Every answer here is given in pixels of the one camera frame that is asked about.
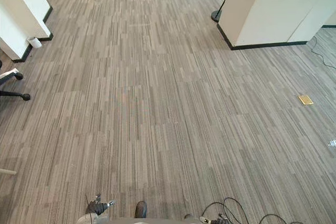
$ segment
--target office chair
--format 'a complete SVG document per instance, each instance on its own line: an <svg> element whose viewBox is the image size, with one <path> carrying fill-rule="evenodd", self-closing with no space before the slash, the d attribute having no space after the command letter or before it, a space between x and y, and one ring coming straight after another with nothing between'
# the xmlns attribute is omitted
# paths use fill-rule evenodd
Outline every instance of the office chair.
<svg viewBox="0 0 336 224"><path fill-rule="evenodd" d="M13 76L15 76L16 80L23 79L23 74L21 74L16 68L14 68L11 71L0 74L0 85L8 81ZM1 90L0 90L0 97L22 97L22 99L25 101L30 100L29 94L21 94L21 93L7 92L7 91L1 91Z"/></svg>

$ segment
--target floor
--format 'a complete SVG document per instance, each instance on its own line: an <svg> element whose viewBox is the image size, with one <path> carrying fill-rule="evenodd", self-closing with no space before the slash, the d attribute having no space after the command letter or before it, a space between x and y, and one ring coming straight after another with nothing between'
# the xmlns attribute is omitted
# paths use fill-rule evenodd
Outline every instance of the floor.
<svg viewBox="0 0 336 224"><path fill-rule="evenodd" d="M0 55L25 76L2 88L32 97L0 99L0 167L18 171L0 175L0 223L75 223L96 193L111 219L232 196L251 224L336 223L336 70L314 41L230 51L221 1L49 0L53 40L25 63ZM317 40L336 65L336 29Z"/></svg>

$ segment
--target pole base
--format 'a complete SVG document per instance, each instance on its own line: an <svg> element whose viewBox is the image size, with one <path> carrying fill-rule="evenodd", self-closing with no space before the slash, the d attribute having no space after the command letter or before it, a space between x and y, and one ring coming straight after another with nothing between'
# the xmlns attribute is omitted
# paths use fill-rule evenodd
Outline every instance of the pole base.
<svg viewBox="0 0 336 224"><path fill-rule="evenodd" d="M218 23L221 14L222 14L222 10L220 10L219 12L218 10L215 10L214 12L211 13L211 19L214 22Z"/></svg>

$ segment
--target chair caster wheel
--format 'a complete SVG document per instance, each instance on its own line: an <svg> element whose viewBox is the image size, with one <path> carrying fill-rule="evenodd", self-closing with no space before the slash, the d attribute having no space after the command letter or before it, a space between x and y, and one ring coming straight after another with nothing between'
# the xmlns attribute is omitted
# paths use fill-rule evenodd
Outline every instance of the chair caster wheel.
<svg viewBox="0 0 336 224"><path fill-rule="evenodd" d="M147 216L147 204L145 201L139 201L135 209L135 218L146 218Z"/></svg>
<svg viewBox="0 0 336 224"><path fill-rule="evenodd" d="M22 80L22 79L23 79L23 74L21 74L21 73L16 73L16 74L15 74L15 78L16 78L16 80Z"/></svg>
<svg viewBox="0 0 336 224"><path fill-rule="evenodd" d="M25 100L25 101L30 100L30 94L23 94L22 99Z"/></svg>

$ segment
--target black cable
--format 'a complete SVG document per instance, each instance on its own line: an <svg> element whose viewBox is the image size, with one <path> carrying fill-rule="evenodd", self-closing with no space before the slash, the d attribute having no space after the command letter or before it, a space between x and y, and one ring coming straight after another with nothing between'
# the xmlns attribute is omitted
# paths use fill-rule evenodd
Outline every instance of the black cable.
<svg viewBox="0 0 336 224"><path fill-rule="evenodd" d="M230 218L229 218L229 216L228 216L228 214L227 214L226 211L228 211L228 212L232 215L232 217L236 220L237 223L242 224L240 221L237 220L236 216L232 213L232 211L225 205L225 201L227 201L227 200L229 200L229 199L233 200L234 202L236 202L236 203L239 205L239 207L242 209L242 211L243 211L243 213L244 213L245 220L247 221L247 224L249 224L249 221L248 221L248 219L247 219L247 216L246 216L246 213L245 213L245 210L244 210L243 206L238 202L238 200L236 200L235 198L232 198L232 197L226 197L226 198L224 199L223 203L221 203L221 202L217 202L217 201L216 201L216 202L212 202L211 204L209 204L209 205L204 209L204 211L203 211L203 213L202 213L202 216L204 216L205 211L206 211L210 206L212 206L212 205L214 205L214 204L220 204L220 205L223 206L224 215L225 215L225 217L228 219L228 221L229 221L230 223L234 224L234 223L232 222L232 220L230 220ZM276 215L276 214L267 214L267 215L264 215L264 216L262 217L262 219L260 220L259 224L261 224L262 221L263 221L264 219L266 219L267 217L270 217L270 216L277 217L277 218L280 219L284 224L287 224L287 223L285 222L284 219L282 219L279 215ZM299 221L293 221L293 222L291 222L290 224L303 224L303 223L302 223L302 222L299 222Z"/></svg>
<svg viewBox="0 0 336 224"><path fill-rule="evenodd" d="M336 69L336 67L331 66L331 65L328 65L328 64L325 63L323 55L318 54L317 52L314 52L314 51L313 51L314 48L315 48L315 46L316 46L316 44L317 44L317 38L316 38L315 36L314 36L314 38L315 38L315 44L314 44L314 46L313 46L312 48L310 48L310 51L311 51L313 54L316 54L316 55L321 56L322 61L323 61L323 65L325 65L325 66L327 66L327 67L330 67L330 68L333 68L333 69Z"/></svg>
<svg viewBox="0 0 336 224"><path fill-rule="evenodd" d="M90 207L90 206L89 206L88 197L86 196L86 194L85 194L85 198L86 198L86 203L88 204L88 207Z"/></svg>
<svg viewBox="0 0 336 224"><path fill-rule="evenodd" d="M267 214L267 215L263 216L262 219L260 220L259 224L261 224L261 222L269 216L275 216L275 217L279 218L280 220L282 220L284 224L287 224L284 219L282 219L280 216L275 215L275 214Z"/></svg>
<svg viewBox="0 0 336 224"><path fill-rule="evenodd" d="M235 201L242 209L243 213L244 213L244 216L245 216L245 220L247 221L247 224L249 224L248 222L248 219L247 219L247 216L246 216L246 213L245 213L245 210L243 208L243 206L238 202L238 200L232 198L232 197L226 197L223 201L223 210L224 210L224 214L226 216L226 218L233 224L233 222L229 219L226 211L225 211L225 208L230 212L230 214L233 216L233 218L239 223L239 224L242 224L240 221L237 220L236 216L230 211L230 209L225 205L225 201L227 201L228 199L231 199L233 201Z"/></svg>
<svg viewBox="0 0 336 224"><path fill-rule="evenodd" d="M204 211L203 211L203 213L202 213L201 216L204 216L205 211L206 211L210 206L212 206L212 205L214 205L214 204L220 204L220 205L224 206L223 203L221 203L221 202L212 202L211 204L207 205L207 207L204 209Z"/></svg>

